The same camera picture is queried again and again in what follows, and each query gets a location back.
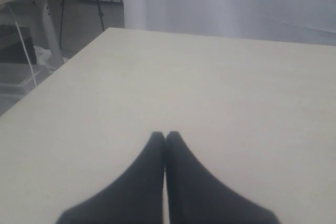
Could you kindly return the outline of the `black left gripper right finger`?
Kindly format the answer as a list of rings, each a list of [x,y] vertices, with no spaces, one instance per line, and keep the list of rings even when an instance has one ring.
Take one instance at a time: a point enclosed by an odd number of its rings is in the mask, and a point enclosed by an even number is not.
[[[170,223],[279,223],[212,175],[177,131],[166,136],[165,170]]]

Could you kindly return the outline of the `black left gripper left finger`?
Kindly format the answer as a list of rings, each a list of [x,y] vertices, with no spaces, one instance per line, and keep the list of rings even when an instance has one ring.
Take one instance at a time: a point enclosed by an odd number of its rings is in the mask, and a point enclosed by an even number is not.
[[[126,171],[105,189],[66,210],[58,223],[163,223],[165,137],[153,132]]]

